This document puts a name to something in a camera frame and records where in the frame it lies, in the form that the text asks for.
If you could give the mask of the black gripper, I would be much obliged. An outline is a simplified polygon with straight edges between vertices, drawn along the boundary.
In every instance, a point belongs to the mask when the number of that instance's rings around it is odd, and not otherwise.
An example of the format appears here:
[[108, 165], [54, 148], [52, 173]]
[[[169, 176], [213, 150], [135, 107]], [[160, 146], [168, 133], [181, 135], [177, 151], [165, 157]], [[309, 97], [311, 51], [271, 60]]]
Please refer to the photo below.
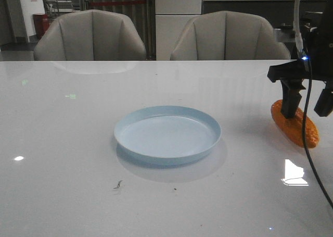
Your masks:
[[332, 113], [332, 0], [320, 18], [319, 25], [301, 30], [299, 19], [300, 0], [295, 0], [293, 9], [293, 26], [291, 29], [275, 29], [275, 37], [283, 42], [293, 39], [296, 43], [298, 59], [286, 64], [270, 66], [267, 77], [276, 82], [281, 80], [283, 100], [282, 115], [293, 118], [302, 96], [303, 79], [325, 81], [314, 111], [320, 117]]

